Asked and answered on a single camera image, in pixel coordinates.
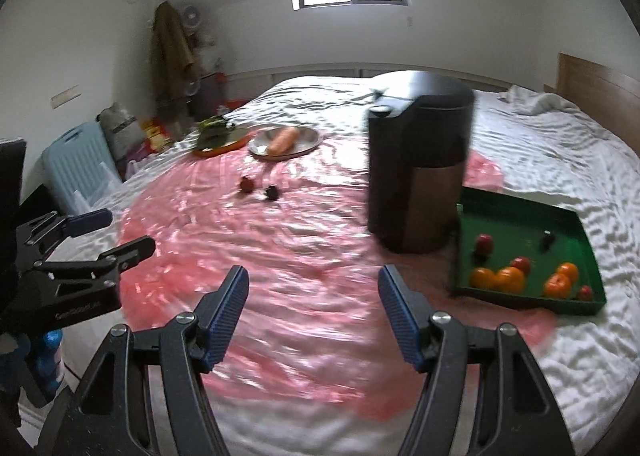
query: plate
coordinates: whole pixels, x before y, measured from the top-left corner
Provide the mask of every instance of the plate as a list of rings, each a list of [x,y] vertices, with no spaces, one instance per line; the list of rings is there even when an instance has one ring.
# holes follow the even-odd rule
[[[229,151],[241,149],[251,139],[252,135],[247,128],[235,128],[225,137],[221,137],[221,143],[217,147],[199,147],[193,149],[196,156],[203,158],[212,158]]]
[[[248,148],[249,151],[254,156],[257,156],[261,160],[270,160],[271,162],[280,162],[281,160],[290,160],[291,158],[297,158],[299,156],[303,156],[305,154],[310,153],[316,147],[320,145],[322,142],[322,136],[315,130],[311,128],[306,128],[304,126],[297,126],[300,130],[300,136],[296,140],[296,143],[290,149],[287,149],[285,154],[280,154],[277,156],[267,154],[267,146],[278,133],[290,126],[274,126],[269,129],[263,129],[258,132],[251,141],[249,142]]]

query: bag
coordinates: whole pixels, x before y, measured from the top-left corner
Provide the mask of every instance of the bag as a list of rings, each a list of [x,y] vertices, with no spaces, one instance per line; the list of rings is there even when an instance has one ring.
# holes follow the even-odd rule
[[[110,108],[102,110],[98,116],[98,122],[116,162],[126,157],[130,151],[140,148],[146,140],[146,133],[140,127],[136,117],[121,108],[117,102]]]
[[[100,169],[102,170],[102,183],[93,194],[89,194],[85,197],[79,190],[74,191],[73,210],[75,216],[101,209],[102,207],[97,205],[97,203],[103,198],[106,198],[110,194],[116,192],[122,186],[122,180],[120,180],[115,173],[104,164],[104,162],[100,162]]]

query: black lid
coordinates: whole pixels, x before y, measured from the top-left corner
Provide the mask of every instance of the black lid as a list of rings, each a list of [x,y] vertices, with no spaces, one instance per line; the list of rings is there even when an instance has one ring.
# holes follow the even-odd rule
[[[464,108],[474,103],[474,93],[458,79],[428,71],[394,71],[378,75],[371,88],[395,99],[417,100],[421,107]]]

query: orange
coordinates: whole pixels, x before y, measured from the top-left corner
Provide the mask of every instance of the orange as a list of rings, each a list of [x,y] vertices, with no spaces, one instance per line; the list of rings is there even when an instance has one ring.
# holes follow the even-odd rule
[[[556,274],[562,274],[573,284],[578,280],[578,267],[572,262],[564,262],[556,268]]]
[[[495,286],[495,274],[488,268],[475,268],[469,276],[469,284],[473,288],[493,290]]]
[[[542,295],[554,299],[566,299],[571,295],[571,281],[563,274],[553,274],[546,280]]]
[[[507,266],[495,274],[495,289],[500,292],[522,293],[526,284],[524,272],[514,266]]]

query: white bedsheet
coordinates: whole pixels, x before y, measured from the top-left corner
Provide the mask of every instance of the white bedsheet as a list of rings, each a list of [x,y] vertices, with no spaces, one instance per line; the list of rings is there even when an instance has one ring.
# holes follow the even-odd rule
[[[556,95],[517,87],[502,96],[476,95],[473,148],[500,165],[506,192],[577,211],[600,265],[608,305],[595,318],[560,318],[548,350],[538,357],[581,455],[604,434],[638,376],[640,161],[620,139]],[[231,118],[359,134],[365,132],[364,109],[371,100],[367,80],[298,78],[272,88]],[[66,240],[53,259],[95,259],[113,247],[122,212],[187,154],[193,141],[189,137],[161,155],[104,201],[114,212],[111,227]],[[84,370],[111,325],[123,320],[113,312],[67,328],[67,362]],[[161,439],[168,439],[162,400],[156,392],[154,415]],[[397,452],[410,420],[407,413],[380,425],[304,400],[212,396],[211,401],[234,456],[389,456]],[[467,400],[460,433],[468,432],[473,410]],[[452,453],[462,454],[465,447],[465,436],[459,436]]]

